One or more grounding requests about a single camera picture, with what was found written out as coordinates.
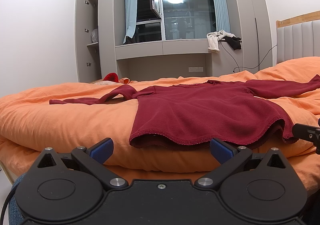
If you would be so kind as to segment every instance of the maroon long-sleeve top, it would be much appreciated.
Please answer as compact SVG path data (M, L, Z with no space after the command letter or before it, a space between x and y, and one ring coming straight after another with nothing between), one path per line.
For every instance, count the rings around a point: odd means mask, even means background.
M139 103L129 139L132 146L191 149L206 146L212 138L220 138L255 148L275 132L286 143L297 141L292 134L293 123L285 110L259 97L294 97L317 88L320 88L319 75L308 83L209 80L202 84L150 86L141 91L122 85L100 99L50 100L50 104L100 104L122 94L126 100L138 99Z

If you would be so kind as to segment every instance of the orange bedsheet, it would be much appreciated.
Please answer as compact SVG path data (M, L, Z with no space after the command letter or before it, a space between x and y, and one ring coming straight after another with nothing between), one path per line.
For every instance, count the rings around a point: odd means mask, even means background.
M148 86L203 83L209 79L246 81L275 79L308 82L320 74L320 58L307 57L278 64L256 74L243 71L219 78L163 78L132 82L136 90ZM0 98L0 161L16 175L25 172L45 147L70 152L79 145L90 147L105 137L114 141L114 154L105 163L127 180L132 178L191 178L195 180L219 164L209 149L172 151L162 147L137 149L128 143L138 108L137 100L115 99L108 104L49 105L49 99L101 97L121 84L93 85L65 83L39 87ZM270 99L280 105L294 123L317 126L320 117L320 89L295 98ZM266 152L271 147L282 150L294 166L309 192L320 184L320 157L310 142L299 140L292 145L272 137L255 149Z

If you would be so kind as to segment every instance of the wooden headboard trim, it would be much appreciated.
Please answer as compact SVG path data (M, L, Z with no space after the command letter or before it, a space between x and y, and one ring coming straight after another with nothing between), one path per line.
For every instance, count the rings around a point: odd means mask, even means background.
M277 28L280 28L284 26L297 24L297 23L310 22L315 20L320 20L320 11L299 15L283 21L276 21L276 25L277 25Z

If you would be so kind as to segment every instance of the bed frame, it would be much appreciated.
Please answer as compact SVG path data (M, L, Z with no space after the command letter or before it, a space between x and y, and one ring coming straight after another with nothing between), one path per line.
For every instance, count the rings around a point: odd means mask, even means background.
M276 21L277 63L320 56L320 11Z

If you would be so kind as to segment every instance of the electrical outlet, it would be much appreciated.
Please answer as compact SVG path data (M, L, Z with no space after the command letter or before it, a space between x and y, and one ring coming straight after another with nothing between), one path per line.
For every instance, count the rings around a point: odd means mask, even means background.
M203 72L203 67L189 67L189 72Z

